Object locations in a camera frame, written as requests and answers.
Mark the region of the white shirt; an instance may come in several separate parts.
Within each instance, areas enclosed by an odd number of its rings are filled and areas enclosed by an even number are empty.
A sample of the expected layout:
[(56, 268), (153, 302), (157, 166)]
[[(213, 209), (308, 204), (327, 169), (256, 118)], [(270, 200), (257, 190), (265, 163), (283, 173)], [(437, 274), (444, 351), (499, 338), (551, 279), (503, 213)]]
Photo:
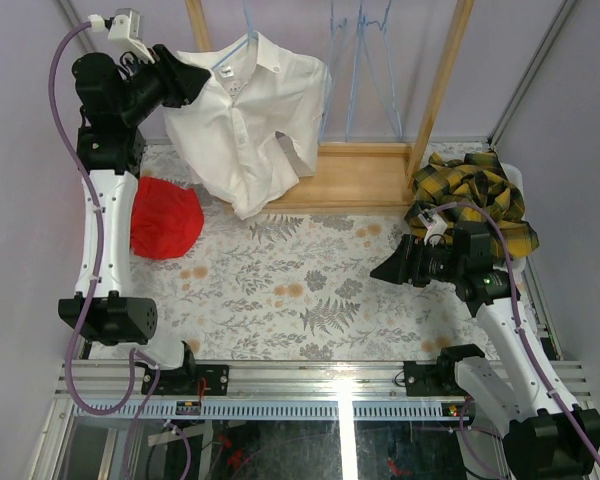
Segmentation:
[(240, 219), (315, 174), (324, 105), (325, 64), (256, 34), (216, 71), (244, 36), (217, 52), (177, 52), (211, 78), (192, 104), (164, 111), (166, 133), (195, 182)]

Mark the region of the yellow plaid shirt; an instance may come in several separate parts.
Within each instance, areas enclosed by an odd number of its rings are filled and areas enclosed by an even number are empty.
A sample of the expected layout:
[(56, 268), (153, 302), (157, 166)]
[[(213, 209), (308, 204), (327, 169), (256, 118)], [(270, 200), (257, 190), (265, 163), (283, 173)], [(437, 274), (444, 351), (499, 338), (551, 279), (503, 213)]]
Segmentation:
[(493, 151), (467, 153), (462, 159), (451, 160), (431, 154), (427, 165), (415, 172), (412, 192), (414, 203), (405, 221), (417, 236), (425, 234), (418, 218), (421, 211), (452, 202), (458, 205), (441, 213), (447, 224), (446, 242), (452, 241), (452, 230), (460, 221), (485, 223), (484, 216), (467, 206), (471, 203), (498, 225), (511, 258), (524, 258), (540, 246), (538, 234), (524, 219), (523, 194), (508, 179)]

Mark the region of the white plastic basket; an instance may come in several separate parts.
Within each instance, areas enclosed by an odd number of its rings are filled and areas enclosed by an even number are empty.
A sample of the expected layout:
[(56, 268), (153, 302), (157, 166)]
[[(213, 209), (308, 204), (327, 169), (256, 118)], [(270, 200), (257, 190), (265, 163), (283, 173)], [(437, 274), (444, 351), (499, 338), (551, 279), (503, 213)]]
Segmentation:
[[(523, 192), (523, 178), (519, 169), (507, 163), (502, 163), (502, 168), (509, 182), (512, 183), (520, 192)], [(524, 272), (526, 264), (527, 260), (525, 257), (514, 259), (512, 261), (514, 273), (521, 275)]]

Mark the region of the blue wire hanger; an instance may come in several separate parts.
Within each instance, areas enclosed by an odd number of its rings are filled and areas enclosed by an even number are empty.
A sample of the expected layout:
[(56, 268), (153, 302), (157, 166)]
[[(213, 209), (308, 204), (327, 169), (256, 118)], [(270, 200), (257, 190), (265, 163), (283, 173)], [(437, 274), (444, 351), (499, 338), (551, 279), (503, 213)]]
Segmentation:
[[(403, 122), (402, 114), (398, 108), (397, 94), (396, 94), (396, 81), (394, 77), (392, 55), (389, 42), (389, 17), (392, 9), (393, 1), (388, 0), (384, 8), (384, 13), (381, 19), (370, 19), (366, 15), (362, 16), (362, 29), (361, 29), (361, 40), (363, 45), (364, 56), (366, 58), (371, 80), (375, 91), (380, 100), (381, 106), (384, 110), (385, 116), (391, 128), (391, 132), (396, 140), (403, 139)], [(378, 60), (371, 55), (367, 33), (373, 29), (376, 29), (382, 36), (383, 42), (383, 58), (387, 88), (383, 89), (380, 81), (379, 65)]]

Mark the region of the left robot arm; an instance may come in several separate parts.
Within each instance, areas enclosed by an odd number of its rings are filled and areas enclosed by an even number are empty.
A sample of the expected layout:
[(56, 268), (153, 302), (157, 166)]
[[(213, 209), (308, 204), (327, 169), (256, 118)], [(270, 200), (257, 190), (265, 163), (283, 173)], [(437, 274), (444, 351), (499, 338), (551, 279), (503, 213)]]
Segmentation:
[(160, 369), (160, 394), (188, 394), (200, 379), (191, 348), (158, 327), (155, 302), (131, 293), (132, 206), (145, 148), (140, 124), (159, 106), (197, 99), (209, 71), (178, 60), (156, 44), (129, 73), (104, 53), (72, 66), (83, 123), (73, 152), (82, 171), (85, 232), (81, 270), (60, 318), (85, 340), (135, 349), (138, 361)]

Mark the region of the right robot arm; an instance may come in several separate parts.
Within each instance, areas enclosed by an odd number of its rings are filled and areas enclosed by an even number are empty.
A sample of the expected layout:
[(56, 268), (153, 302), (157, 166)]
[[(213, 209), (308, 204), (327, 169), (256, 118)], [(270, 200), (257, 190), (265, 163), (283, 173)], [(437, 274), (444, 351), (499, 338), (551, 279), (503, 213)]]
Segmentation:
[(453, 285), (507, 377), (501, 379), (470, 344), (443, 348), (423, 381), (474, 400), (500, 434), (514, 478), (583, 477), (600, 458), (600, 414), (581, 407), (556, 374), (523, 315), (514, 281), (495, 266), (492, 234), (484, 223), (461, 222), (451, 242), (439, 234), (405, 235), (370, 276), (416, 288), (432, 281)]

